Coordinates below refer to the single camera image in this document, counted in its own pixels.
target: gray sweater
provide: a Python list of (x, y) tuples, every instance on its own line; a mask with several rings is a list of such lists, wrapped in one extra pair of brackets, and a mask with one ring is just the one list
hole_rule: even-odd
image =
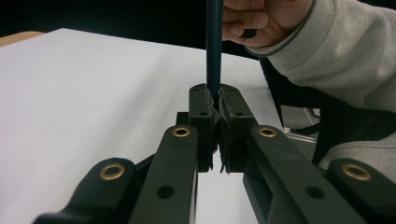
[[(358, 108), (396, 113), (396, 11), (356, 0), (316, 0), (292, 35), (271, 48), (247, 48), (268, 57), (292, 83), (313, 87)], [(332, 148), (320, 163), (351, 158), (396, 183), (396, 133), (376, 142)]]

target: white paper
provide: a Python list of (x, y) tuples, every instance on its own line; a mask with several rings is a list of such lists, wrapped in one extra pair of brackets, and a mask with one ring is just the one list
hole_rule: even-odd
[[(222, 55), (260, 124), (280, 128), (258, 61)], [(68, 203), (99, 161), (135, 163), (188, 111), (205, 51), (61, 29), (0, 48), (0, 223)], [(240, 174), (199, 174), (196, 223), (257, 223)]]

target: hand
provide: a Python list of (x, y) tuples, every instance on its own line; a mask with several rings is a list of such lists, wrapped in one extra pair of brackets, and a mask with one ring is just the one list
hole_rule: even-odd
[[(304, 20), (313, 0), (224, 0), (222, 40), (254, 48), (271, 47)], [(240, 38), (257, 29), (252, 38)]]

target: finger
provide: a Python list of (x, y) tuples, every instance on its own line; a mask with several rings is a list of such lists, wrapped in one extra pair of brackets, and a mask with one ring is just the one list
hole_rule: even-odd
[(260, 10), (264, 0), (223, 0), (223, 5), (233, 10)]
[(232, 40), (245, 31), (243, 23), (223, 23), (222, 25), (222, 40)]
[(262, 12), (223, 9), (223, 23), (243, 23), (244, 29), (261, 29), (267, 22), (267, 16)]

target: metal bar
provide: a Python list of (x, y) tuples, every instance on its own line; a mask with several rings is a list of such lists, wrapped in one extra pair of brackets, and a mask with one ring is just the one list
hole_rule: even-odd
[(221, 75), (222, 0), (206, 0), (206, 86), (217, 99)]
[(166, 130), (148, 170), (129, 224), (187, 224), (195, 219), (198, 132)]
[[(290, 224), (366, 223), (279, 129), (254, 127), (247, 147), (250, 162), (244, 183), (258, 219)], [(269, 191), (262, 194), (258, 189)]]

